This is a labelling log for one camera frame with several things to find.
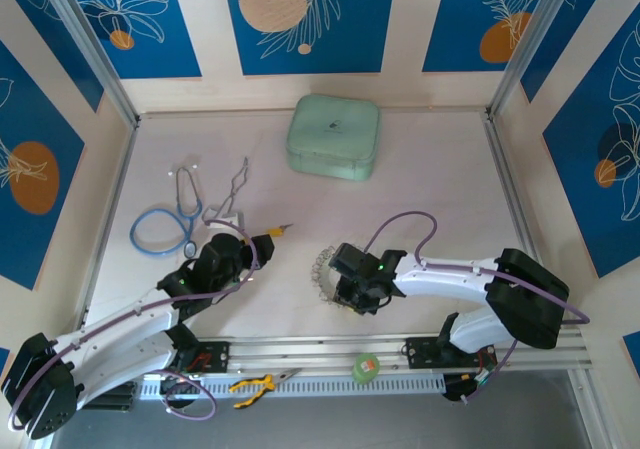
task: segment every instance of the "mint green box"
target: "mint green box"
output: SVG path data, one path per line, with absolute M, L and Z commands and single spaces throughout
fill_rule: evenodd
M 296 106 L 287 137 L 291 169 L 364 181 L 378 152 L 380 110 L 372 102 L 310 94 Z

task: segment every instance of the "pliers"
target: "pliers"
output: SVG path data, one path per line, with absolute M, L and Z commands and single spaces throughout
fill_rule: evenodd
M 262 396 L 264 396 L 268 392 L 275 391 L 276 386 L 278 384 L 281 384 L 287 379 L 295 376 L 301 370 L 302 370 L 301 368 L 289 369 L 288 371 L 281 372 L 280 374 L 277 374 L 275 376 L 271 374 L 267 374 L 261 379 L 243 379 L 242 381 L 236 382 L 229 388 L 229 392 L 235 392 L 236 390 L 238 390 L 243 386 L 249 386 L 254 384 L 264 384 L 264 387 L 257 394 L 252 396 L 251 399 L 244 402 L 238 402 L 237 404 L 234 404 L 233 407 L 236 409 L 244 409 L 246 407 L 253 405 L 258 399 L 260 399 Z

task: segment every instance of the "blue stethoscope tubing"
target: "blue stethoscope tubing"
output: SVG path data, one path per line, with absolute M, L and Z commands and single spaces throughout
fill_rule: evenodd
M 180 171 L 186 171 L 187 174 L 189 175 L 189 179 L 196 196 L 196 209 L 191 214 L 185 213 L 182 209 L 182 204 L 180 203 L 180 186 L 178 183 L 178 176 Z M 191 243 L 195 246 L 195 243 L 191 240 L 191 235 L 193 234 L 193 229 L 196 224 L 196 219 L 198 219 L 198 217 L 202 213 L 202 201 L 200 200 L 200 197 L 198 196 L 198 192 L 196 191 L 195 183 L 193 181 L 191 172 L 187 168 L 185 167 L 179 168 L 176 171 L 175 176 L 176 176 L 176 197 L 177 197 L 176 209 L 177 209 L 178 215 L 176 215 L 175 213 L 171 212 L 168 209 L 159 207 L 156 209 L 150 209 L 146 212 L 143 212 L 142 214 L 140 214 L 140 216 L 138 216 L 138 218 L 131 225 L 131 230 L 129 231 L 129 240 L 131 241 L 131 244 L 138 251 L 140 251 L 142 254 L 146 254 L 147 256 L 168 256 L 169 254 L 176 252 L 178 249 L 180 249 L 180 247 L 183 247 L 187 244 Z M 165 214 L 171 217 L 178 224 L 180 229 L 182 229 L 182 233 L 183 233 L 183 237 L 180 240 L 180 242 L 170 247 L 169 249 L 164 249 L 162 251 L 152 251 L 150 249 L 146 249 L 142 247 L 138 243 L 138 241 L 136 240 L 136 230 L 138 228 L 138 225 L 148 217 L 153 216 L 154 214 Z

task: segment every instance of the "stethoscope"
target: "stethoscope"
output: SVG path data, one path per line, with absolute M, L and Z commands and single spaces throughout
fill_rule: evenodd
M 189 182 L 191 184 L 191 189 L 193 190 L 193 193 L 196 198 L 196 208 L 191 213 L 184 212 L 184 210 L 182 209 L 182 203 L 180 201 L 180 194 L 181 194 L 180 193 L 180 172 L 181 171 L 184 171 L 187 173 L 189 177 Z M 178 249 L 180 249 L 181 246 L 184 245 L 184 249 L 183 249 L 184 256 L 187 259 L 191 259 L 195 257 L 195 255 L 198 252 L 198 246 L 191 239 L 191 236 L 193 234 L 193 228 L 195 226 L 196 219 L 198 219 L 198 217 L 202 213 L 202 201 L 200 200 L 200 196 L 196 189 L 196 184 L 195 184 L 195 181 L 193 180 L 193 174 L 191 174 L 191 171 L 189 169 L 187 169 L 184 166 L 178 168 L 178 170 L 175 172 L 175 177 L 176 177 L 176 209 L 178 214 L 176 215 L 174 212 L 171 212 L 168 209 L 163 209 L 163 208 L 150 209 L 146 212 L 143 212 L 142 214 L 140 214 L 140 216 L 134 221 L 133 225 L 131 226 L 131 230 L 129 231 L 129 240 L 131 241 L 131 244 L 133 245 L 133 247 L 135 247 L 138 251 L 148 256 L 166 256 L 176 252 Z M 142 247 L 136 240 L 136 229 L 138 228 L 138 224 L 140 224 L 142 221 L 144 221 L 145 219 L 147 219 L 148 217 L 154 214 L 165 214 L 171 217 L 174 221 L 178 223 L 178 226 L 180 227 L 180 229 L 182 229 L 182 233 L 184 234 L 184 237 L 175 246 L 170 247 L 169 249 L 165 249 L 163 251 L 152 251 Z

